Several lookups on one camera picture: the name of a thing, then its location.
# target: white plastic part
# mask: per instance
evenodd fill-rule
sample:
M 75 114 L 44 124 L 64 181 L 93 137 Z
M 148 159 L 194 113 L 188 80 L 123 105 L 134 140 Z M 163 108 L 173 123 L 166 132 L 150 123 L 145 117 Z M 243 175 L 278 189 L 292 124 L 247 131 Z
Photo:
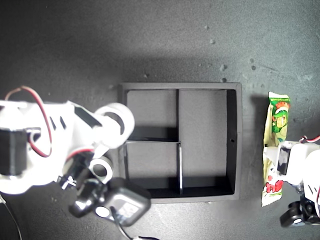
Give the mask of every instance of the white plastic part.
M 109 134 L 108 134 L 108 131 L 111 131 L 111 129 L 108 127 L 108 129 L 105 130 L 107 135 L 101 136 L 103 145 L 105 145 L 106 147 L 108 147 L 110 149 L 115 149 L 115 148 L 118 148 L 119 146 L 121 146 L 122 144 L 124 144 L 125 141 L 131 135 L 131 133 L 133 132 L 134 127 L 135 127 L 135 118 L 129 108 L 127 108 L 125 105 L 123 105 L 121 103 L 117 103 L 117 102 L 111 103 L 111 104 L 108 104 L 106 106 L 99 108 L 97 111 L 95 111 L 95 117 L 97 118 L 98 121 L 102 120 L 102 118 L 101 118 L 102 116 L 104 118 L 112 119 L 110 117 L 105 116 L 106 113 L 114 113 L 114 114 L 118 115 L 121 118 L 123 125 L 124 125 L 124 130 L 123 130 L 122 134 L 119 131 L 119 132 L 117 132 L 116 135 L 114 135 L 111 138 L 111 137 L 109 137 Z
M 35 145 L 43 152 L 50 150 L 50 141 L 44 117 L 36 103 L 0 101 L 5 107 L 0 110 L 0 128 L 17 130 L 24 128 L 40 128 L 41 136 Z M 135 120 L 132 112 L 120 103 L 111 103 L 99 108 L 96 113 L 84 109 L 102 126 L 91 128 L 86 122 L 75 114 L 75 106 L 68 101 L 65 104 L 44 104 L 49 120 L 52 135 L 52 153 L 43 158 L 35 153 L 29 143 L 27 144 L 27 168 L 19 176 L 6 176 L 0 174 L 0 192 L 7 194 L 21 194 L 34 185 L 46 185 L 57 181 L 64 173 L 67 156 L 78 148 L 94 149 L 93 163 L 99 162 L 107 170 L 102 179 L 104 183 L 112 177 L 112 168 L 106 161 L 99 159 L 109 149 L 121 146 L 134 129 Z M 123 124 L 124 132 L 121 134 L 119 123 L 106 113 L 118 115 Z
M 320 150 L 311 152 L 303 161 L 301 171 L 303 172 L 304 196 L 316 202 L 317 193 L 320 187 Z
M 278 167 L 281 148 L 290 149 L 289 162 L 286 175 L 278 172 L 278 179 L 292 185 L 300 185 L 304 181 L 305 172 L 302 170 L 305 160 L 313 151 L 319 150 L 320 146 L 315 143 L 299 143 L 296 141 L 281 142 L 278 147 L 265 147 L 263 153 Z
M 21 194 L 33 185 L 46 185 L 56 181 L 65 164 L 66 156 L 72 142 L 74 130 L 74 106 L 70 104 L 45 104 L 45 111 L 48 118 L 51 117 L 55 123 L 54 130 L 50 123 L 52 134 L 51 156 L 43 158 L 35 153 L 27 144 L 27 168 L 19 176 L 5 176 L 0 174 L 0 192 L 7 194 Z M 0 123 L 4 124 L 3 110 L 0 111 Z M 23 122 L 24 128 L 40 128 L 41 137 L 36 141 L 36 146 L 48 153 L 50 142 L 47 126 L 44 117 L 35 103 L 28 103 L 27 107 L 20 109 L 20 114 L 10 114 L 6 118 L 12 122 Z M 63 119 L 66 129 L 63 128 L 60 117 Z
M 106 175 L 105 176 L 98 176 L 95 171 L 94 171 L 94 166 L 95 165 L 101 165 L 105 168 L 106 171 Z M 96 178 L 98 178 L 103 184 L 106 184 L 107 182 L 110 181 L 110 179 L 113 176 L 113 171 L 112 171 L 112 167 L 110 166 L 110 164 L 104 160 L 104 159 L 100 159 L 100 158 L 96 158 L 93 159 L 90 162 L 90 166 L 89 166 L 89 170 L 92 172 L 92 174 L 95 175 Z

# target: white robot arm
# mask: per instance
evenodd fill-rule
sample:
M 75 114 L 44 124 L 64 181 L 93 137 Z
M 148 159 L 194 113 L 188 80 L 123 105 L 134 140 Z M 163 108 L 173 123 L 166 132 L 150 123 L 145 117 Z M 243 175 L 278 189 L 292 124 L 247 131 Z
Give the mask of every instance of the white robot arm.
M 41 100 L 32 89 L 26 89 Z M 93 158 L 99 159 L 109 149 L 121 146 L 135 126 L 133 114 L 120 103 L 103 106 L 95 113 L 70 101 L 44 104 L 4 100 L 0 106 L 0 191 L 7 194 L 21 194 L 31 186 L 57 181 L 64 174 L 66 160 L 77 153 L 91 151 Z M 122 120 L 123 132 L 106 113 Z
M 263 153 L 274 163 L 277 180 L 288 182 L 300 193 L 300 201 L 289 205 L 280 218 L 283 227 L 320 224 L 320 145 L 318 139 L 280 142 L 265 147 Z

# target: red wire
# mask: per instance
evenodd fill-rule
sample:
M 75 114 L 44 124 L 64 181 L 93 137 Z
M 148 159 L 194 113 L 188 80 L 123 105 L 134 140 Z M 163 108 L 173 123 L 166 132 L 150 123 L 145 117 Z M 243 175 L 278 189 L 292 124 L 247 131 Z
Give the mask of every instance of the red wire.
M 303 137 L 299 140 L 299 142 L 302 143 L 304 140 L 305 140 L 306 142 L 308 142 L 308 143 L 315 143 L 315 142 L 317 142 L 317 141 L 320 140 L 320 135 L 317 136 L 317 137 L 315 137 L 315 138 L 313 138 L 313 139 L 308 139 L 307 136 L 303 136 Z
M 49 120 L 48 120 L 48 117 L 47 117 L 47 114 L 46 114 L 46 111 L 45 111 L 45 108 L 44 108 L 44 103 L 41 99 L 41 97 L 37 94 L 37 92 L 35 90 L 33 90 L 32 88 L 30 87 L 27 87 L 27 86 L 21 86 L 21 87 L 18 87 L 10 92 L 8 92 L 8 94 L 5 96 L 5 100 L 8 100 L 9 97 L 14 94 L 14 93 L 17 93 L 17 92 L 20 92 L 21 90 L 25 90 L 27 91 L 28 93 L 30 93 L 33 97 L 33 99 L 35 100 L 35 102 L 37 103 L 37 105 L 39 106 L 40 110 L 41 110 L 41 113 L 43 115 L 43 118 L 44 118 L 44 121 L 45 121 L 45 125 L 46 125 L 46 128 L 48 130 L 48 135 L 49 135 L 49 141 L 50 141 L 50 152 L 49 154 L 45 154 L 43 151 L 41 151 L 29 138 L 28 142 L 31 146 L 31 148 L 37 153 L 39 154 L 41 157 L 43 158 L 47 158 L 51 155 L 52 153 L 52 133 L 51 133 L 51 129 L 50 129 L 50 124 L 49 124 Z
M 83 148 L 83 149 L 79 149 L 79 150 L 76 150 L 72 153 L 70 153 L 68 155 L 68 157 L 66 158 L 66 160 L 68 161 L 69 159 L 71 159 L 72 157 L 74 157 L 75 155 L 77 154 L 80 154 L 80 153 L 84 153 L 84 152 L 93 152 L 93 148 Z

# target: green packaging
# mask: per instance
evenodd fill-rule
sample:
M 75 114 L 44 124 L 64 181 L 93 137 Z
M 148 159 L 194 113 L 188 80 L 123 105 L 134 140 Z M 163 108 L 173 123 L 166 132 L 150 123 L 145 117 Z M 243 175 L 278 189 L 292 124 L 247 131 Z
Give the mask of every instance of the green packaging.
M 269 107 L 265 121 L 263 145 L 277 147 L 287 137 L 290 98 L 288 95 L 279 95 L 269 92 Z M 267 206 L 282 196 L 284 182 L 278 179 L 274 163 L 263 154 L 262 207 Z

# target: black box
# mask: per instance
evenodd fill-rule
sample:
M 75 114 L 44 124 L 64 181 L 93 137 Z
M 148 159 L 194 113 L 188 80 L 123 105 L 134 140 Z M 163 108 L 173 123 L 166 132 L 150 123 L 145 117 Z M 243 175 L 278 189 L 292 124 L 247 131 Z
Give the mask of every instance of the black box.
M 239 199 L 240 83 L 123 83 L 135 129 L 119 149 L 120 175 L 153 203 Z

